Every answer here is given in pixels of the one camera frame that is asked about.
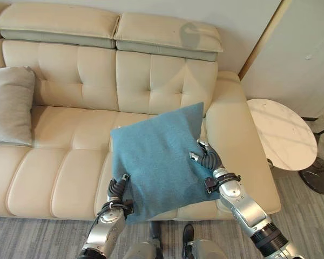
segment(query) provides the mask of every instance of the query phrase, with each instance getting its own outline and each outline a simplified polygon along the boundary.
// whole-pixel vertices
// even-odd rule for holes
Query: shoe
[[[184,233],[183,233],[183,259],[192,259],[192,250],[191,246],[187,245],[187,243],[193,241],[194,239],[194,229],[191,224],[188,224],[184,228]]]

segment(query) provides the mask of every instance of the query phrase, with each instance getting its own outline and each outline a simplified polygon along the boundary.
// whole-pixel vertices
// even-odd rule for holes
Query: sofa
[[[0,142],[0,216],[92,220],[112,178],[110,130],[204,102],[201,139],[268,213],[279,196],[238,76],[209,24],[75,5],[0,4],[0,67],[36,75],[32,145]],[[152,220],[225,220],[219,200]]]

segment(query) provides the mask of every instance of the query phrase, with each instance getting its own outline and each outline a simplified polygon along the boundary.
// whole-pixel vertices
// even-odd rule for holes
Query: teal pillow
[[[130,175],[124,199],[133,199],[128,223],[192,203],[217,199],[208,196],[203,180],[209,170],[192,161],[189,152],[202,153],[197,144],[203,103],[114,129],[113,175]]]

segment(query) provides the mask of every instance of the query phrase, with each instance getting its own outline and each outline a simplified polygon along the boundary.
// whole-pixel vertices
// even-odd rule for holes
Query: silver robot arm
[[[209,143],[197,141],[204,154],[190,153],[190,158],[212,172],[205,180],[208,193],[218,192],[221,202],[231,210],[241,229],[251,238],[264,258],[305,259],[288,241],[265,211],[246,193],[240,176],[229,173]]]
[[[78,259],[108,259],[119,234],[125,228],[126,217],[132,213],[130,204],[122,202],[125,185],[129,179],[124,174],[119,182],[112,179],[108,187],[108,202],[102,206],[93,222]]]

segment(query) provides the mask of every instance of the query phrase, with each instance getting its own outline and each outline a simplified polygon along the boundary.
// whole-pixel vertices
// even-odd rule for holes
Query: gray carpet
[[[324,195],[310,190],[296,172],[275,169],[282,210],[272,218],[306,258],[324,258]],[[0,217],[0,259],[76,258],[91,222]],[[181,258],[186,222],[163,222],[164,258]],[[195,236],[214,240],[229,258],[262,258],[234,221],[194,222]],[[129,246],[145,241],[148,225],[128,226],[111,258],[122,258]]]

